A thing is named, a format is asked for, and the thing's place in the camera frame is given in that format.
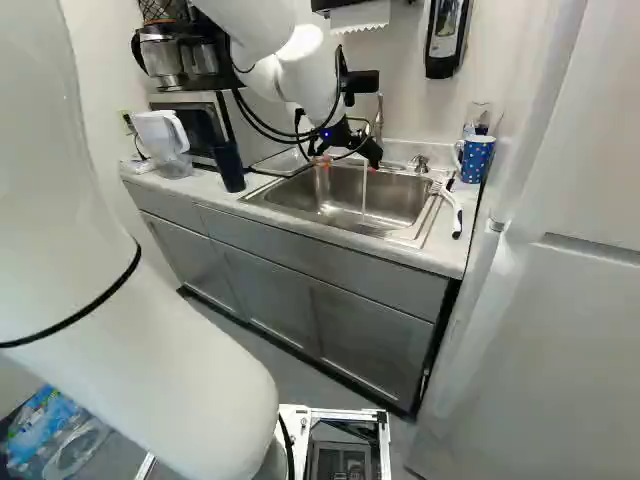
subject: white dish brush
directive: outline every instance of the white dish brush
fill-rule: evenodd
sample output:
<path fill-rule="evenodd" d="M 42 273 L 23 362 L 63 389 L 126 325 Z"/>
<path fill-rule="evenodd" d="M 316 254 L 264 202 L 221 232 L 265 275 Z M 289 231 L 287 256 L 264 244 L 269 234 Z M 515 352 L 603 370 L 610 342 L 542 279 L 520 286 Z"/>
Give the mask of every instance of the white dish brush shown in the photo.
<path fill-rule="evenodd" d="M 462 234 L 462 207 L 451 192 L 447 190 L 447 186 L 442 179 L 433 180 L 433 183 L 429 187 L 429 194 L 440 195 L 451 204 L 451 207 L 453 207 L 453 233 L 451 236 L 456 240 L 459 239 Z"/>

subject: white wall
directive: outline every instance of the white wall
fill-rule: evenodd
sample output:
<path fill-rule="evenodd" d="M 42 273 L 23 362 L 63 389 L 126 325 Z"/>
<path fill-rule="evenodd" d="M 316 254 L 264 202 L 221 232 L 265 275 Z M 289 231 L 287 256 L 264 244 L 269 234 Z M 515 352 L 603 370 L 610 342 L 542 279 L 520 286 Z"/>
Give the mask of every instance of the white wall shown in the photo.
<path fill-rule="evenodd" d="M 71 33 L 89 150 L 100 187 L 127 230 L 140 242 L 143 258 L 178 288 L 173 271 L 142 222 L 118 176 L 118 162 L 135 149 L 118 110 L 146 110 L 144 73 L 131 56 L 129 40 L 141 25 L 135 0 L 60 0 Z"/>
<path fill-rule="evenodd" d="M 385 97 L 384 136 L 454 142 L 461 133 L 469 101 L 495 102 L 500 111 L 520 48 L 520 32 L 533 3 L 475 0 L 463 67 L 447 80 L 425 78 L 428 0 L 414 5 L 391 0 L 388 26 L 345 35 L 349 67 L 380 70 L 380 90 Z M 372 96 L 356 97 L 355 113 L 373 118 L 376 108 Z"/>

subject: soap dispenser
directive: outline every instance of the soap dispenser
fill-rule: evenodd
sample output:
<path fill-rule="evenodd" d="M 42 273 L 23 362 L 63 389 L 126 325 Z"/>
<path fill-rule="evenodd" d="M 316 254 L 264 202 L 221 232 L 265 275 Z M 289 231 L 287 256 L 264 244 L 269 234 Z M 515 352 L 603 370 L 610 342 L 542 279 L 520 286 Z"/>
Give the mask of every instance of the soap dispenser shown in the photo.
<path fill-rule="evenodd" d="M 455 75 L 464 58 L 473 0 L 431 0 L 425 42 L 427 78 Z"/>

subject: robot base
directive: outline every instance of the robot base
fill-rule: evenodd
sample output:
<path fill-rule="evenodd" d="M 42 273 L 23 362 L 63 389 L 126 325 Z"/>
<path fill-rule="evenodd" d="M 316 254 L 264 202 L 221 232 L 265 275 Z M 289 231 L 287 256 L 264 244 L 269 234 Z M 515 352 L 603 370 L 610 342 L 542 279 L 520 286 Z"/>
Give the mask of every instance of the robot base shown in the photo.
<path fill-rule="evenodd" d="M 295 480 L 391 480 L 389 415 L 384 410 L 331 410 L 280 405 L 293 444 Z M 150 478 L 155 457 L 147 454 L 135 480 Z M 288 480 L 280 426 L 253 480 Z"/>

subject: black tumbler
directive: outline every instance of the black tumbler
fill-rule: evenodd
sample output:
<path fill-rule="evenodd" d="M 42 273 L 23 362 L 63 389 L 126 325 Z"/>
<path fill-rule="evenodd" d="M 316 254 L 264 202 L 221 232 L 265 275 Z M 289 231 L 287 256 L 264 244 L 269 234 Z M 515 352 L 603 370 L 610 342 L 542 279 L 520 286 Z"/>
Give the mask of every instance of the black tumbler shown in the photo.
<path fill-rule="evenodd" d="M 222 175 L 222 181 L 227 192 L 241 192 L 247 188 L 244 181 L 244 168 L 238 149 L 234 144 L 227 144 L 215 149 L 216 165 Z"/>

